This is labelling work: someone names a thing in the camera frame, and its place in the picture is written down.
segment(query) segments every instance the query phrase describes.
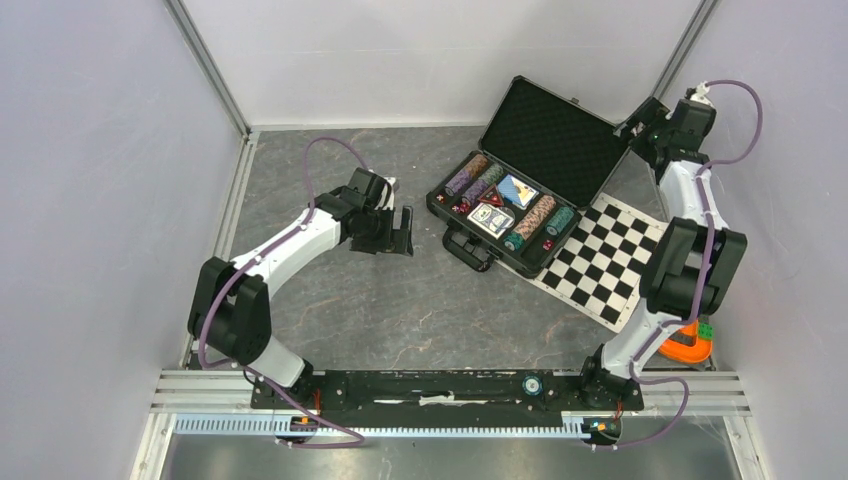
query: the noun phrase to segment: teal poker chip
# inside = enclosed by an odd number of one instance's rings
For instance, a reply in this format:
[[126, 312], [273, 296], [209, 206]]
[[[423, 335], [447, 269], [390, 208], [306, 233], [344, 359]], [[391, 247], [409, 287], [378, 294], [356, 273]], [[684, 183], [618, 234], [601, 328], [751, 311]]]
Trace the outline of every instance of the teal poker chip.
[[572, 218], [574, 218], [574, 211], [568, 207], [562, 207], [557, 211], [553, 218], [548, 220], [545, 230], [551, 235], [559, 235], [563, 230], [565, 230], [565, 227]]
[[528, 375], [524, 377], [521, 387], [524, 388], [524, 393], [527, 395], [536, 396], [542, 393], [542, 380], [534, 375]]
[[511, 232], [504, 239], [504, 246], [513, 252], [521, 248], [522, 245], [524, 245], [524, 237], [515, 232]]

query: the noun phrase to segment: open case lid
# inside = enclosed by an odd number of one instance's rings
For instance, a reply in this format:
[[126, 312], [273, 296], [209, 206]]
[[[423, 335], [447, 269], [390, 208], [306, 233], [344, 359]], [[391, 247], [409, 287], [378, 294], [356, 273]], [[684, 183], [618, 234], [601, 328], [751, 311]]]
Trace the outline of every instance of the open case lid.
[[585, 208], [627, 149], [613, 129], [574, 103], [515, 77], [480, 138], [480, 150]]

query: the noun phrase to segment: white wall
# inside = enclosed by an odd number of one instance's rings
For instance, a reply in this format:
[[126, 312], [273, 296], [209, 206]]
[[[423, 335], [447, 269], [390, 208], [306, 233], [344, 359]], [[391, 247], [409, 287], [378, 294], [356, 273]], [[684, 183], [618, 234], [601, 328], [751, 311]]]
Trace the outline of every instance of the white wall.
[[[722, 2], [666, 98], [736, 78], [765, 104], [756, 150], [716, 169], [718, 206], [749, 246], [714, 318], [719, 357], [740, 372], [779, 479], [845, 478], [846, 25], [839, 0]], [[747, 145], [755, 110], [746, 95], [711, 92], [712, 158]]]
[[0, 3], [0, 477], [127, 478], [238, 138], [158, 0]]
[[485, 123], [523, 74], [601, 116], [650, 93], [697, 0], [187, 0], [248, 121]]

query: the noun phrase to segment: black briefcase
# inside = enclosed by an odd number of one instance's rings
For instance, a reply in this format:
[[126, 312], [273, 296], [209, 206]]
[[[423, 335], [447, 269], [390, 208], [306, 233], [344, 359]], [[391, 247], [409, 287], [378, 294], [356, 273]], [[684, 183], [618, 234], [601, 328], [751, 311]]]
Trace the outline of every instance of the black briefcase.
[[442, 244], [479, 272], [496, 259], [536, 277], [627, 151], [615, 126], [515, 77], [478, 143], [427, 194]]

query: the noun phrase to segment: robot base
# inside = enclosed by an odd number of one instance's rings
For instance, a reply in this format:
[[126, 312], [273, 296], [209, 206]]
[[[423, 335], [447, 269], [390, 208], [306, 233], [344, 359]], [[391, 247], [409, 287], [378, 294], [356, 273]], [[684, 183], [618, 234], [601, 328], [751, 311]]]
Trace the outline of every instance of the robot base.
[[[327, 420], [362, 428], [557, 427], [564, 411], [618, 408], [619, 398], [597, 393], [585, 403], [584, 383], [575, 372], [555, 370], [328, 370], [307, 380], [310, 395], [299, 393]], [[267, 385], [256, 387], [251, 408], [290, 408]], [[638, 386], [622, 408], [644, 409]]]

